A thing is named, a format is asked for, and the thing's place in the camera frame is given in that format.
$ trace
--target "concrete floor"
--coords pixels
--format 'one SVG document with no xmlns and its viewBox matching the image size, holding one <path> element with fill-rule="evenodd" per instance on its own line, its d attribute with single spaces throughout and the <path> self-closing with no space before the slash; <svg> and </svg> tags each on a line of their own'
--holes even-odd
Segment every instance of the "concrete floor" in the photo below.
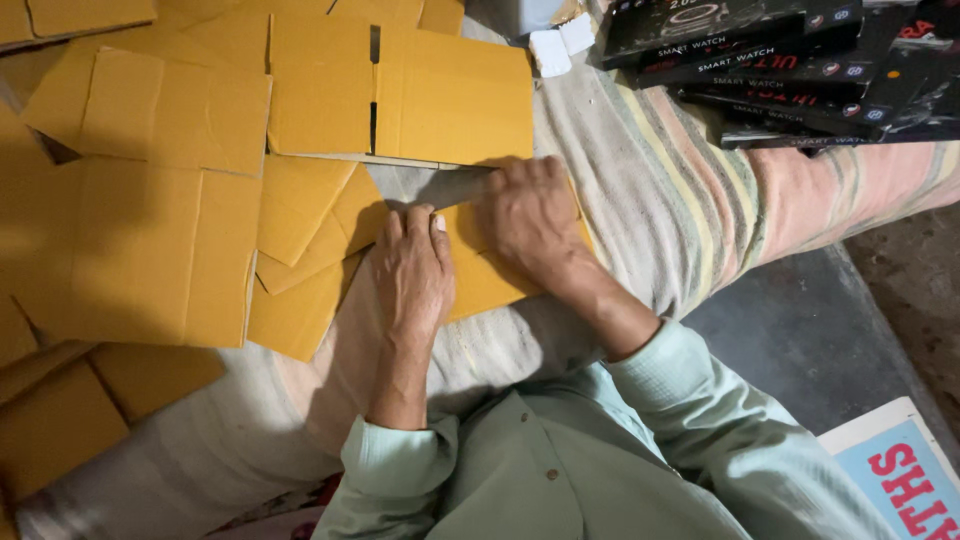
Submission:
<svg viewBox="0 0 960 540">
<path fill-rule="evenodd" d="M 960 436 L 960 204 L 867 231 L 845 245 Z"/>
</svg>

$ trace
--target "logo icon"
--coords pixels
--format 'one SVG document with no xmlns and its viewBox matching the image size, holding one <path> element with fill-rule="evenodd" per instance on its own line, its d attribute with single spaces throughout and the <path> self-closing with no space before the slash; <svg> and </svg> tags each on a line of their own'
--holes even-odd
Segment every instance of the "logo icon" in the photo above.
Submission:
<svg viewBox="0 0 960 540">
<path fill-rule="evenodd" d="M 864 116 L 872 122 L 879 122 L 886 115 L 887 111 L 883 109 L 870 109 L 864 114 Z"/>
</svg>

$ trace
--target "shirt cuff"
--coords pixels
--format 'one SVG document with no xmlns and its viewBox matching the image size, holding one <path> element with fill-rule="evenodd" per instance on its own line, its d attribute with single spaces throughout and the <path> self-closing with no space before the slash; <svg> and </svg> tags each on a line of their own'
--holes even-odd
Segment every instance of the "shirt cuff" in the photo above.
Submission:
<svg viewBox="0 0 960 540">
<path fill-rule="evenodd" d="M 635 355 L 608 364 L 613 382 L 645 410 L 663 410 L 713 379 L 707 344 L 697 332 L 671 319 Z"/>
<path fill-rule="evenodd" d="M 340 451 L 345 479 L 361 493 L 379 497 L 425 495 L 442 484 L 457 459 L 456 416 L 428 430 L 391 430 L 357 415 Z"/>
</svg>

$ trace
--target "white foam piece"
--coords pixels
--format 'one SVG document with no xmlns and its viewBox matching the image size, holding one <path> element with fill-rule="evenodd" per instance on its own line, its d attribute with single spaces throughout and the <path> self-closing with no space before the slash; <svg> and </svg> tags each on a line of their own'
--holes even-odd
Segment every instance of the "white foam piece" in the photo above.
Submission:
<svg viewBox="0 0 960 540">
<path fill-rule="evenodd" d="M 560 25 L 560 37 L 564 39 L 566 53 L 573 56 L 589 49 L 596 42 L 590 25 L 590 14 L 582 13 L 573 20 Z"/>
<path fill-rule="evenodd" d="M 559 30 L 537 30 L 530 34 L 530 51 L 537 59 L 541 77 L 556 77 L 569 71 L 573 64 L 566 53 Z"/>
</svg>

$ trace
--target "left hand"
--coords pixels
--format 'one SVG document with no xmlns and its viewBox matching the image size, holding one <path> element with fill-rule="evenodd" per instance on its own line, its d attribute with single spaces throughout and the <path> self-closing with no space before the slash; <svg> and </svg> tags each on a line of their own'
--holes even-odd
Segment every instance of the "left hand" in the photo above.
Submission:
<svg viewBox="0 0 960 540">
<path fill-rule="evenodd" d="M 430 205 L 391 211 L 373 249 L 373 278 L 387 339 L 406 351 L 429 353 L 455 294 L 450 240 Z"/>
</svg>

